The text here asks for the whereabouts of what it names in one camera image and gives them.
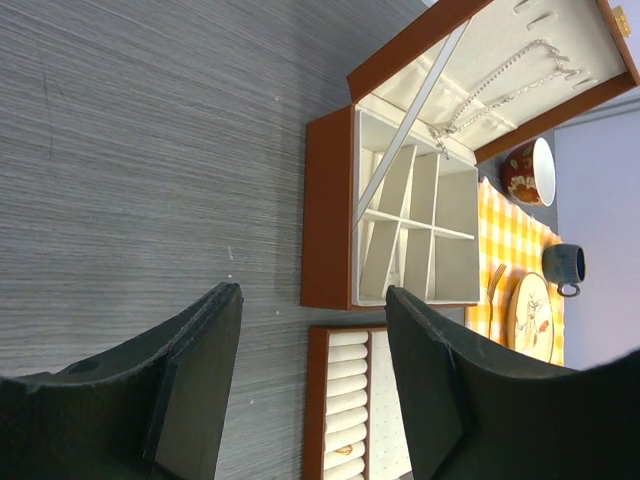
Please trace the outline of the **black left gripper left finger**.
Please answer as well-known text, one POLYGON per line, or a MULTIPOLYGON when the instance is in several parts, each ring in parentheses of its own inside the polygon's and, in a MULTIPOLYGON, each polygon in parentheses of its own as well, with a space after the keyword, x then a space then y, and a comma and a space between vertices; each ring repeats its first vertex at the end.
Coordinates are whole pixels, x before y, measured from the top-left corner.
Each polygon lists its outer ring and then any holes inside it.
POLYGON ((5 479, 211 479, 243 310, 221 283, 174 317, 56 372, 1 380, 5 479))

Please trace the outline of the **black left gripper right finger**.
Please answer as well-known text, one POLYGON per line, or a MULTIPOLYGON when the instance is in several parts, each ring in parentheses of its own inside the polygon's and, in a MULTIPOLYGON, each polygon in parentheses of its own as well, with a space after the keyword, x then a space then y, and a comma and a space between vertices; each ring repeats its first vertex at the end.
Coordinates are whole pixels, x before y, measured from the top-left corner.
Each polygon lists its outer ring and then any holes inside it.
POLYGON ((417 479, 635 479, 639 356, 545 363, 448 319, 407 290, 386 322, 417 479))

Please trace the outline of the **brown jewelry tray insert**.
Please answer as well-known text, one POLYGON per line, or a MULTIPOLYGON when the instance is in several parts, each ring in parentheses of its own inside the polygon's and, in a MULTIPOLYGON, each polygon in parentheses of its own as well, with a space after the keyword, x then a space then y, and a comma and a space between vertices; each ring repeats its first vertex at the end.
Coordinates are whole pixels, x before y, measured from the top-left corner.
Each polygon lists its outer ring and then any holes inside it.
POLYGON ((303 479, 410 479, 384 325, 309 330, 303 479))

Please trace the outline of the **brown jewelry box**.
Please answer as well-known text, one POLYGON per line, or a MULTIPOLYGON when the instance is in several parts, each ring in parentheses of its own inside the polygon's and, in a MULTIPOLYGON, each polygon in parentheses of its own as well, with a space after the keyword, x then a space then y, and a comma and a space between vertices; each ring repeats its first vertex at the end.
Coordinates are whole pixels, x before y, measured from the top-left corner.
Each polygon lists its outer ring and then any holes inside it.
POLYGON ((439 1, 309 123, 300 302, 480 300, 479 163, 639 84, 621 1, 439 1))

